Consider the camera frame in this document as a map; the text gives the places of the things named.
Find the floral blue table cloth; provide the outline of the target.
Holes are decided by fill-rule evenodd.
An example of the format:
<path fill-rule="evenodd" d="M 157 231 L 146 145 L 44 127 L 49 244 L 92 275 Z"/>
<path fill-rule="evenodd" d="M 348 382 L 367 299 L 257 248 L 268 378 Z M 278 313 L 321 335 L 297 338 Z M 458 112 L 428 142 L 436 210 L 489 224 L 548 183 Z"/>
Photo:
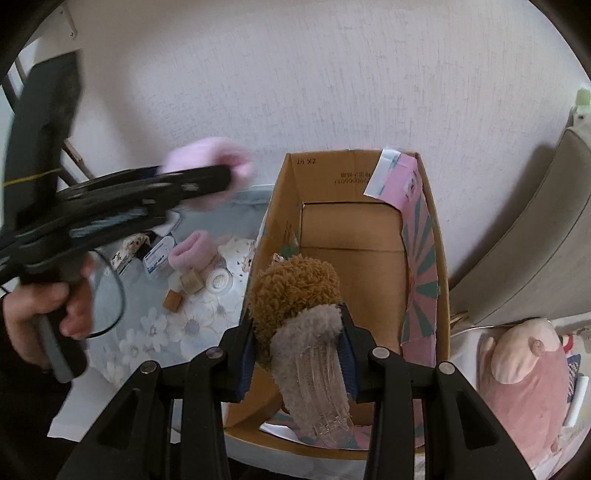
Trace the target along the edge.
<path fill-rule="evenodd" d="M 99 335 L 87 343 L 91 374 L 116 390 L 142 362 L 183 363 L 235 327 L 270 196 L 264 185 L 213 211 L 179 207 L 155 240 L 156 251 L 137 251 L 117 270 L 105 261 L 121 253 L 123 242 L 100 248 L 93 276 Z M 215 254 L 204 269 L 176 271 L 168 262 L 170 250 L 193 233 L 207 234 Z"/>

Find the cardboard storage box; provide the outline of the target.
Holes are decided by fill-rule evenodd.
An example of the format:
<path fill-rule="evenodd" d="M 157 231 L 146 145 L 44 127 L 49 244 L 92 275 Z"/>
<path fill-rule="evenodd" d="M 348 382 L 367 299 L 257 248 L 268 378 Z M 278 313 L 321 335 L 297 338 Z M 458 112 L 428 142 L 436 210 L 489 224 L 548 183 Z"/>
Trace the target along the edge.
<path fill-rule="evenodd" d="M 434 366 L 450 353 L 445 251 L 421 157 L 394 163 L 384 195 L 366 189 L 377 150 L 290 153 L 254 253 L 252 278 L 274 256 L 329 262 L 356 326 L 407 361 Z"/>

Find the green white tissue pack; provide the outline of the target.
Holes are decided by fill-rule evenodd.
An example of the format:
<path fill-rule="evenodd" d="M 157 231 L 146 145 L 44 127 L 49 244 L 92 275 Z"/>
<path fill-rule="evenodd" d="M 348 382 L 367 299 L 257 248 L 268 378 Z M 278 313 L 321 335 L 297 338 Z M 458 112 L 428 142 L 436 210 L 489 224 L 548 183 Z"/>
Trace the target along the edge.
<path fill-rule="evenodd" d="M 576 93 L 575 110 L 587 111 L 591 106 L 591 91 L 587 88 L 580 88 Z"/>

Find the brown grey plush toy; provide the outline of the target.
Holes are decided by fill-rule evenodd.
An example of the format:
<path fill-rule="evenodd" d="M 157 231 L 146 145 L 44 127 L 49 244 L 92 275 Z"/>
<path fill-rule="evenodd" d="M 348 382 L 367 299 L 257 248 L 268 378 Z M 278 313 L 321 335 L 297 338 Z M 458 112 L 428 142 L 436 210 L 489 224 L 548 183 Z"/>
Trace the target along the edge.
<path fill-rule="evenodd" d="M 338 350 L 341 301 L 332 264 L 303 255 L 274 255 L 247 297 L 259 365 L 273 376 L 301 433 L 328 448 L 353 439 Z"/>

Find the blue white mask packet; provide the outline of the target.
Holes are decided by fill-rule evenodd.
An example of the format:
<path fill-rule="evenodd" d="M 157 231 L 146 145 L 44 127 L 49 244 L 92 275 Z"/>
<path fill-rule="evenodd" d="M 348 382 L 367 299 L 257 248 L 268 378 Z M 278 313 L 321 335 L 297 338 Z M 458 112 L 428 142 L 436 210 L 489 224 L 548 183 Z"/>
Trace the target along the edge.
<path fill-rule="evenodd" d="M 175 246 L 175 239 L 168 234 L 160 238 L 146 253 L 142 259 L 142 265 L 148 279 L 160 278 L 171 272 L 172 267 L 168 257 Z"/>

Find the small wooden cube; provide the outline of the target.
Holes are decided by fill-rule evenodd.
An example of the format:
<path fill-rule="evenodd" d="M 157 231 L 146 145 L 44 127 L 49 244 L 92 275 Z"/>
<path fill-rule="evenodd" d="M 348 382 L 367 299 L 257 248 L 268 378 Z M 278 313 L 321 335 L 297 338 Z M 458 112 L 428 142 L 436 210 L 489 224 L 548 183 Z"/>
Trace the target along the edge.
<path fill-rule="evenodd" d="M 169 290 L 164 298 L 162 307 L 169 312 L 176 313 L 183 301 L 183 296 L 174 290 Z"/>

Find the white tape roll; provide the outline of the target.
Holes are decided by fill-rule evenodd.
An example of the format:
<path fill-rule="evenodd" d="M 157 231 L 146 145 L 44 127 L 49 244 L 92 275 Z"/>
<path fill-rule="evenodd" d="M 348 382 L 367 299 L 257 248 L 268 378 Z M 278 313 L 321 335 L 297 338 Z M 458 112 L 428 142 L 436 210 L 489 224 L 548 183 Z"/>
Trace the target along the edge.
<path fill-rule="evenodd" d="M 221 296 L 228 293 L 233 283 L 231 272 L 226 268 L 216 268 L 211 270 L 205 281 L 207 291 L 215 296 Z"/>

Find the pink pig plush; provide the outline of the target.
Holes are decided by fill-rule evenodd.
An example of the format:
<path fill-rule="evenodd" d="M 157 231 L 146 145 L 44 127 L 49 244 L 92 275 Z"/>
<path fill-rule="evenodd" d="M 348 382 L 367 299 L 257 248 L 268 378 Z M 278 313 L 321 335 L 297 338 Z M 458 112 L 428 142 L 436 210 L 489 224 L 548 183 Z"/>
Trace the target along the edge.
<path fill-rule="evenodd" d="M 569 370 L 562 341 L 546 319 L 531 319 L 479 351 L 478 392 L 534 469 L 558 450 L 568 410 Z"/>

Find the white shelf bracket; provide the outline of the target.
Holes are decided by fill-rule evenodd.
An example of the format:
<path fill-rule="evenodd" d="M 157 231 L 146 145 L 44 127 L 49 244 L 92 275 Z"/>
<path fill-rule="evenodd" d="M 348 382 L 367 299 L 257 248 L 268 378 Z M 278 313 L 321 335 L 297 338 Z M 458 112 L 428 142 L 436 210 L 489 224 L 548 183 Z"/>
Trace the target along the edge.
<path fill-rule="evenodd" d="M 74 40 L 77 37 L 78 32 L 66 1 L 64 1 L 59 7 L 59 17 L 64 22 L 68 38 Z"/>

